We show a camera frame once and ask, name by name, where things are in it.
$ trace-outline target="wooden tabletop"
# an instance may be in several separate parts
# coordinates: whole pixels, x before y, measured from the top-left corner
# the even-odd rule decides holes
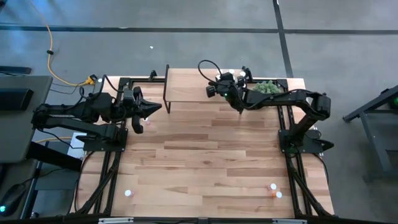
[[[117,86],[119,78],[109,79]],[[146,100],[163,104],[162,83],[136,85]],[[289,79],[289,88],[305,88],[303,79]],[[116,96],[109,85],[104,91]],[[296,121],[303,115],[294,108]],[[135,134],[128,123],[112,216],[294,217],[285,158],[277,139],[280,127],[275,107],[243,111],[240,116],[226,103],[172,103],[170,114],[163,105],[149,121],[143,124],[143,134]],[[96,152],[86,164],[78,208],[98,185],[103,157],[103,152]],[[303,154],[303,164],[309,189],[333,213],[322,163],[314,155]],[[271,183],[277,185],[282,198],[271,197],[267,189]],[[297,189],[304,212],[302,192]],[[133,191],[134,196],[126,197],[125,190]]]

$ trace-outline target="green plant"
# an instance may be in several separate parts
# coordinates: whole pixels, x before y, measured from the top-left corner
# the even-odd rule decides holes
[[[259,91],[260,93],[279,93],[278,87],[272,83],[271,80],[267,82],[257,83],[253,88],[254,91]]]

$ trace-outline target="cable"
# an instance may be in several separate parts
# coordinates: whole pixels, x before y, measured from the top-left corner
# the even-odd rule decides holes
[[[329,185],[329,173],[328,173],[328,168],[326,167],[325,161],[316,153],[313,153],[315,157],[317,157],[323,164],[323,167],[325,168],[325,174],[326,174],[326,181],[328,182]]]
[[[123,113],[122,118],[119,118],[119,119],[111,119],[111,120],[110,120],[111,122],[119,122],[119,121],[122,121],[122,120],[124,120],[124,119],[126,118],[127,109],[126,109],[123,105],[120,105],[120,106],[123,107],[123,109],[124,109],[124,113]]]
[[[72,137],[59,137],[59,139],[72,139]],[[54,140],[58,140],[57,138],[48,138],[48,139],[42,139],[42,140],[38,140],[35,141],[36,143],[42,143],[45,141],[54,141]]]
[[[94,153],[94,151],[90,152],[90,153],[86,156],[86,159],[85,159],[85,160],[83,161],[83,163],[81,164],[81,169],[80,169],[79,177],[78,177],[77,180],[76,180],[75,198],[74,198],[74,201],[73,201],[73,206],[75,207],[75,212],[78,211],[77,205],[76,205],[76,201],[77,201],[77,193],[78,193],[78,189],[79,189],[80,177],[81,177],[81,175],[82,175],[82,173],[83,173],[83,169],[84,169],[84,167],[85,167],[85,164],[86,164],[88,158],[90,158],[90,156],[91,156],[93,153]]]
[[[228,86],[228,85],[225,85],[225,84],[217,83],[217,82],[215,82],[214,80],[211,80],[211,79],[209,79],[208,77],[206,77],[205,74],[203,74],[203,73],[201,72],[201,70],[200,70],[200,64],[203,63],[203,62],[212,63],[212,64],[217,68],[218,73],[220,73],[220,75],[222,74],[222,73],[221,73],[221,69],[218,67],[218,65],[217,65],[216,63],[212,62],[211,60],[201,60],[201,61],[198,63],[198,71],[199,71],[200,75],[203,76],[203,78],[206,78],[209,82],[212,82],[212,83],[217,84],[217,85]]]
[[[71,149],[82,149],[82,147],[73,147],[73,146],[71,146],[69,143],[67,143],[66,141],[63,141],[62,139],[60,139],[58,136],[56,136],[53,133],[46,132],[46,131],[43,131],[43,130],[40,130],[40,129],[38,129],[38,131],[43,132],[45,134],[50,134],[50,135],[56,137],[60,142],[67,144]]]
[[[52,33],[51,33],[51,30],[50,30],[49,25],[48,25],[47,22],[45,21],[45,18],[44,18],[44,16],[43,16],[43,14],[36,8],[36,6],[35,6],[35,4],[32,2],[32,0],[30,0],[30,3],[31,3],[31,5],[33,6],[33,8],[35,9],[35,11],[36,11],[36,12],[39,14],[39,16],[42,18],[43,24],[46,26],[46,28],[47,28],[47,30],[48,30],[48,32],[49,32],[49,35],[50,35],[50,49],[47,51],[47,53],[48,53],[48,55],[49,55],[48,58],[47,58],[47,68],[48,68],[49,72],[50,72],[56,79],[60,80],[61,82],[65,83],[65,84],[68,84],[68,85],[71,85],[71,86],[80,86],[81,84],[74,84],[74,83],[70,83],[70,82],[67,82],[67,81],[63,80],[62,78],[58,77],[58,76],[54,73],[54,71],[51,69],[51,66],[50,66],[51,55],[54,54],[54,52],[52,51],[52,47],[53,47]]]
[[[8,72],[0,72],[2,75],[10,75],[10,76],[26,76],[26,75],[22,75],[22,74],[11,74]]]
[[[112,83],[111,83],[111,81],[108,79],[108,76],[107,76],[107,75],[103,75],[102,77],[103,77],[103,80],[104,80],[104,78],[105,78],[106,81],[108,81],[109,85],[112,87],[112,89],[113,89],[114,91],[116,91],[117,93],[124,93],[123,91],[117,90],[117,89],[112,85]]]
[[[67,85],[61,85],[58,83],[51,83],[52,85],[57,85],[57,86],[62,86],[62,87],[68,87],[68,88],[75,88],[75,86],[67,86]]]
[[[53,90],[53,89],[50,89],[50,91],[54,91],[54,92],[56,92],[56,93],[62,93],[62,94],[72,95],[72,94],[74,94],[74,92],[76,91],[76,89],[77,89],[78,86],[82,87],[81,84],[86,85],[85,82],[81,82],[81,83],[79,83],[79,85],[77,85],[77,86],[65,86],[65,87],[72,87],[72,88],[74,88],[73,91],[70,92],[70,93],[62,92],[62,91],[58,91],[58,90]]]
[[[23,181],[22,183],[20,183],[20,185],[22,185],[22,184],[24,184],[24,183],[26,183],[26,182],[28,182],[28,181],[30,181],[30,180],[36,179],[36,178],[45,177],[46,175],[49,175],[49,174],[51,174],[52,172],[55,172],[55,171],[58,171],[58,170],[63,170],[63,169],[65,169],[65,168],[54,169],[54,170],[51,170],[50,172],[48,172],[48,173],[46,173],[46,174],[44,174],[44,175],[34,176],[34,177],[32,177],[32,178],[29,178],[29,179]]]

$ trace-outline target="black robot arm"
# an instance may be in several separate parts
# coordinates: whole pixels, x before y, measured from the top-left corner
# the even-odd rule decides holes
[[[317,122],[323,121],[330,116],[330,98],[326,94],[320,94],[308,90],[292,90],[285,93],[260,93],[258,91],[246,88],[246,79],[244,77],[233,77],[229,72],[218,75],[215,82],[209,82],[206,88],[208,97],[219,94],[236,109],[239,113],[243,110],[258,110],[264,106],[298,106],[305,112],[305,116],[298,124],[291,125],[289,132],[284,133],[290,145],[301,147],[305,141],[305,136],[310,132],[315,134],[318,131],[309,131]],[[331,142],[324,141],[321,144],[322,151],[333,147]]]
[[[117,122],[132,118],[132,128],[135,133],[140,134],[143,127],[139,120],[147,118],[161,107],[159,103],[146,101],[137,86],[133,90],[124,90],[120,103],[109,93],[100,92],[73,106],[42,104],[34,111],[32,124],[38,130],[61,127],[87,133],[87,136],[79,136],[79,140],[89,144],[97,142],[95,145],[87,145],[87,148],[106,143],[108,146],[105,148],[101,146],[106,151],[106,147],[117,146],[126,141],[127,130],[120,129]],[[99,118],[107,124],[94,124]]]

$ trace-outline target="gray floor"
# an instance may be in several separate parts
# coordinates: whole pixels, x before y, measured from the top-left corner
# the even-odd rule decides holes
[[[104,27],[229,27],[275,29],[271,0],[53,0],[34,1],[50,25]],[[286,29],[398,29],[395,0],[279,0]],[[28,0],[9,0],[0,23],[41,26]],[[52,67],[71,82],[88,75],[148,75],[171,67],[191,68],[207,58],[221,67],[251,68],[259,77],[285,77],[278,34],[178,34],[134,32],[54,32]],[[0,31],[3,65],[28,66],[34,75],[46,67],[48,33]],[[359,120],[341,119],[398,84],[398,35],[286,35],[294,77],[307,89],[328,93],[331,118],[317,124],[335,143],[325,153],[330,193],[337,215],[397,222],[398,183],[365,184],[376,167]],[[72,91],[72,88],[53,86]],[[52,92],[48,103],[74,103],[78,94]],[[56,129],[59,136],[72,132]],[[40,133],[35,139],[46,136]]]

